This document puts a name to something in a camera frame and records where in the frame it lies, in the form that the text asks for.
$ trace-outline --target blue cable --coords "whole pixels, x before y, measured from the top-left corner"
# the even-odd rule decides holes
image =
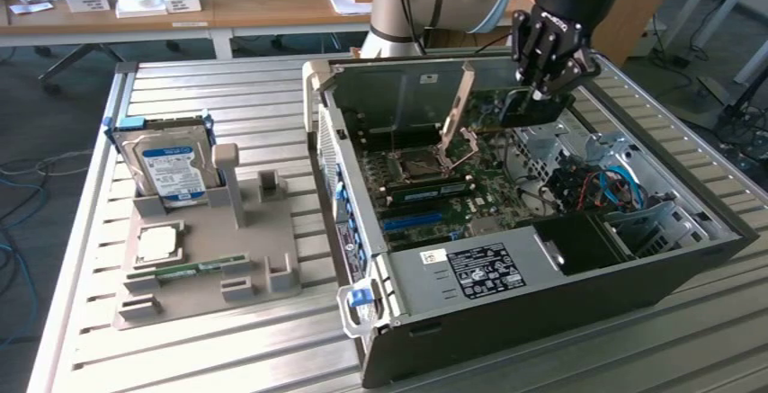
[[[40,194],[40,202],[37,203],[37,206],[35,206],[35,209],[32,209],[32,211],[24,215],[21,217],[21,219],[19,219],[16,222],[12,222],[9,225],[3,226],[3,229],[9,229],[17,225],[20,225],[27,219],[29,219],[32,216],[35,216],[37,214],[37,212],[41,210],[43,206],[45,205],[47,200],[47,195],[45,195],[45,190],[41,188],[41,186],[37,186],[36,184],[25,184],[25,183],[13,183],[9,182],[5,179],[0,179],[0,183],[5,184],[8,186],[13,186],[16,188],[31,188],[33,190],[37,191],[37,193]]]
[[[637,208],[641,209],[643,208],[643,193],[640,192],[640,186],[637,185],[637,182],[635,182],[635,179],[632,178],[632,174],[629,174],[629,171],[627,171],[627,168],[624,168],[620,165],[612,165],[608,167],[607,171],[612,171],[612,172],[617,173],[621,177],[624,177],[627,179],[627,182],[629,182],[629,189],[635,192],[635,194],[637,196]],[[608,181],[607,181],[607,177],[605,177],[605,172],[603,172],[600,174],[600,185],[603,186],[603,189],[605,189],[605,196],[608,197],[608,199],[612,200],[612,202],[619,203],[619,198],[607,189]]]
[[[35,284],[32,283],[32,277],[29,275],[29,268],[27,266],[27,262],[24,261],[24,258],[21,257],[21,255],[19,255],[19,253],[13,250],[13,248],[11,246],[0,245],[0,249],[8,251],[11,253],[11,255],[16,257],[19,265],[21,266],[21,272],[24,273],[24,279],[27,280],[27,285],[29,287],[29,298],[32,300],[32,311],[29,313],[29,320],[27,321],[27,324],[17,330],[17,332],[15,334],[12,334],[5,339],[5,341],[0,344],[0,351],[3,351],[8,347],[11,342],[13,342],[13,339],[25,335],[29,332],[29,330],[32,329],[32,326],[35,324],[35,319],[37,318],[37,293],[35,292]]]

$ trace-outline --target slotted metal surface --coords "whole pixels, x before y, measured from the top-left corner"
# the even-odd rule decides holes
[[[63,271],[79,273],[71,314],[68,323],[48,322],[35,368],[48,379],[33,381],[35,391],[360,390],[355,345],[336,313],[335,273],[301,131],[304,61],[307,57],[141,65],[136,76],[125,77],[116,100],[128,114],[151,117],[208,108],[219,142],[236,142],[243,149],[237,174],[280,170],[288,179],[303,294],[253,308],[113,330],[135,186],[115,152],[104,154],[93,221],[83,230],[88,244],[81,266]],[[768,230],[763,191],[613,68],[596,83],[741,218],[759,231]],[[599,130],[615,128],[583,93],[576,108]],[[63,295],[57,290],[59,303]],[[655,307],[380,391],[751,391],[768,383],[765,326],[768,236],[761,234],[723,267],[695,277]],[[49,354],[57,359],[44,360]]]

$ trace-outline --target floor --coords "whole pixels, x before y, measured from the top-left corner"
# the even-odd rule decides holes
[[[671,22],[685,0],[665,0],[659,12],[659,21]],[[668,54],[681,52],[685,48],[688,35],[696,28],[699,20],[709,8],[715,7],[715,0],[701,5],[689,26],[680,34],[681,41],[668,51]],[[361,34],[343,34],[344,47],[359,46]],[[737,73],[753,52],[768,38],[765,24],[752,20],[740,13],[732,13],[729,19],[707,46],[709,61],[695,60],[685,72],[691,76],[711,76],[725,85],[732,93],[743,87],[729,83],[731,77]],[[320,51],[320,41],[328,51],[332,50],[331,39],[317,35],[297,35],[285,37],[283,51],[271,47],[269,38],[251,38],[243,42],[244,47],[236,56],[265,54],[303,54]],[[128,60],[168,61],[184,59],[205,59],[213,57],[211,43],[205,40],[180,41],[181,52],[173,53],[163,42],[123,44],[113,48]],[[61,57],[71,47],[53,47],[53,53]],[[77,65],[56,79],[64,92],[51,97],[39,88],[36,76],[51,66],[53,60],[35,55],[31,48],[16,49],[15,56],[3,61],[11,49],[0,49],[0,92],[4,93],[0,101],[0,166],[15,166],[20,169],[32,166],[33,162],[8,161],[20,159],[40,159],[55,156],[67,151],[88,149],[96,135],[99,120],[103,115],[103,105],[112,81],[113,63],[100,54],[88,56]],[[681,77],[660,70],[644,59],[633,59],[624,66],[624,70],[635,81],[652,93],[660,94],[681,84]],[[697,95],[696,86],[689,86],[665,94],[661,102],[676,112],[691,111],[711,107],[715,102],[711,98]],[[759,92],[755,105],[768,103],[768,90]],[[705,131],[701,135],[716,142]],[[739,165],[744,165],[747,172],[759,182],[764,179],[763,167],[755,165],[735,151],[727,152]],[[63,161],[55,171],[77,169],[87,164],[87,157],[79,156]],[[37,184],[41,176],[31,174],[23,177],[13,176],[17,183]],[[68,233],[79,203],[79,195],[84,181],[84,174],[56,176],[48,179],[45,190],[47,204],[28,221],[9,229],[15,245],[29,262],[29,273],[37,287],[40,298],[40,311],[33,327],[17,343],[0,349],[0,391],[16,393],[24,391],[29,380],[39,343],[36,339],[43,330],[44,316],[55,291],[55,282],[59,266],[67,248]],[[0,185],[0,211],[5,212],[23,198],[31,194],[29,189],[11,189]],[[0,286],[7,281],[8,270],[0,272]],[[0,343],[19,326],[24,326],[31,309],[29,292],[25,283],[19,277],[7,295],[0,297]]]

